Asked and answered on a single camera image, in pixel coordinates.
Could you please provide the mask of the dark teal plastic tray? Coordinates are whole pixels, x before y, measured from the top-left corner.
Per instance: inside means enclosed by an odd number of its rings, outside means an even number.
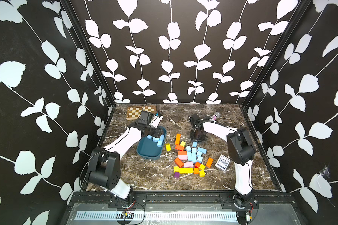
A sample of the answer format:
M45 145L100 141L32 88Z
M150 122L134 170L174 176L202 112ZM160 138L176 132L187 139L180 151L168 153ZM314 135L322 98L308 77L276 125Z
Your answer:
M163 135L165 135L162 147L157 147L157 144L155 142L147 139L147 137L144 137L140 140L138 147L136 149L137 154L139 156L141 156L142 158L151 159L151 160L157 160L160 158L162 149L165 144L166 134L167 134L167 130L164 127L160 126L160 128L163 129L163 132L164 132Z

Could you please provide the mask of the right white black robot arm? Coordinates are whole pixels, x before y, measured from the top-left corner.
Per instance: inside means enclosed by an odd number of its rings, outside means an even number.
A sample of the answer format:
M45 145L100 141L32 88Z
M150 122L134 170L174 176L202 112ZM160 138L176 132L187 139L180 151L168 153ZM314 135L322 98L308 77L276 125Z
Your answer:
M199 115L189 116L192 126L191 138L205 141L210 133L227 142L229 159L235 165L236 183L233 199L244 204L253 197L252 164L255 155L254 144L249 132L244 128L232 128L216 121L219 113L214 117L200 118Z

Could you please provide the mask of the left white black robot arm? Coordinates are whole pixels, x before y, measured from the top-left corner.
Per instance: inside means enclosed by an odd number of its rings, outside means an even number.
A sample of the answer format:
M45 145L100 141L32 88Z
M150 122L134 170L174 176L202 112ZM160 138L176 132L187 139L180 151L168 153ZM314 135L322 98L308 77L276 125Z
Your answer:
M120 159L145 136L159 138L163 135L163 129L158 126L162 119L159 112L142 111L139 118L114 142L103 148L95 148L88 160L84 181L103 187L118 198L131 201L133 188L121 179Z

